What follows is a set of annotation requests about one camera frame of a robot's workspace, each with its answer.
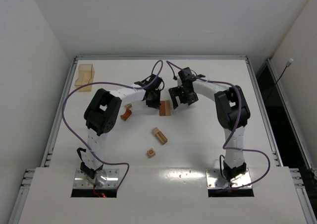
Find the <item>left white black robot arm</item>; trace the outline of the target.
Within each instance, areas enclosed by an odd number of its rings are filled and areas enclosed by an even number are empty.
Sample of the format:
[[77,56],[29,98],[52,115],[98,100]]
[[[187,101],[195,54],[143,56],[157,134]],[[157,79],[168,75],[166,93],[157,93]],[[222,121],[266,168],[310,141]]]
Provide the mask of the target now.
[[118,90],[99,89],[93,96],[84,119],[88,130],[86,157],[80,170],[94,180],[102,172],[101,153],[107,134],[114,128],[121,107],[145,101],[150,108],[160,107],[160,92],[164,87],[161,77],[154,74],[133,85]]

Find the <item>ribbed light wooden block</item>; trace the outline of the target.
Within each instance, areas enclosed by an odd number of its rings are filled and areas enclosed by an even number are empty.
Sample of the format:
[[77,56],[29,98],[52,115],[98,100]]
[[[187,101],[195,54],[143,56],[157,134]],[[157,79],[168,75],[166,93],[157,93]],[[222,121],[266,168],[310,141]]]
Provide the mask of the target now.
[[162,145],[166,144],[168,142],[168,139],[165,137],[165,135],[159,131],[155,134],[156,138],[160,141]]

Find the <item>transparent orange plastic box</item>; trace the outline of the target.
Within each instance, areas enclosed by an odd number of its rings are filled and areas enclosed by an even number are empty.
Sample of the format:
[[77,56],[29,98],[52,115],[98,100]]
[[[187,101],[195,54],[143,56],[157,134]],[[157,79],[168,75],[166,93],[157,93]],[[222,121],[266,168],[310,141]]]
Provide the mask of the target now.
[[94,82],[95,70],[92,64],[80,64],[78,69],[78,78],[75,81],[75,87],[90,84]]

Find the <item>reddish brown rectangular block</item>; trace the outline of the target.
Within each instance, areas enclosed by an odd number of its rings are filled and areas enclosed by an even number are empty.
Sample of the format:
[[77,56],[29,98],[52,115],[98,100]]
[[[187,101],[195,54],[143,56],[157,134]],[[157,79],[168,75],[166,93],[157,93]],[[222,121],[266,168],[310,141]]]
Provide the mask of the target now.
[[160,116],[166,116],[166,113],[165,113],[165,101],[161,101],[160,102],[159,115]]

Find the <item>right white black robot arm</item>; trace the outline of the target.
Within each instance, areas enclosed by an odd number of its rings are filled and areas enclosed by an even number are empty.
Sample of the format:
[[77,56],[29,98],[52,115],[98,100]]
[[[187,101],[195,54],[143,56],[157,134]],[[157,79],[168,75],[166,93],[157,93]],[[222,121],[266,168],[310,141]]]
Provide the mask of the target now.
[[178,104],[191,105],[198,101],[198,95],[215,102],[216,116],[225,133],[222,175],[230,182],[246,172],[243,153],[243,135],[251,113],[239,86],[225,87],[221,82],[209,83],[203,75],[195,76],[190,68],[178,72],[177,86],[170,88],[173,108]]

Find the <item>light wooden rectangular block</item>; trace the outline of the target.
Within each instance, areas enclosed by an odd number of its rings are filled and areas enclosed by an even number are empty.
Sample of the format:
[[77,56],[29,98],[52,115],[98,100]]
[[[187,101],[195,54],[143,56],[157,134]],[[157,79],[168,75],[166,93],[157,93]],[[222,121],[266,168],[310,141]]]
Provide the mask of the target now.
[[170,101],[164,101],[164,115],[165,116],[171,116]]

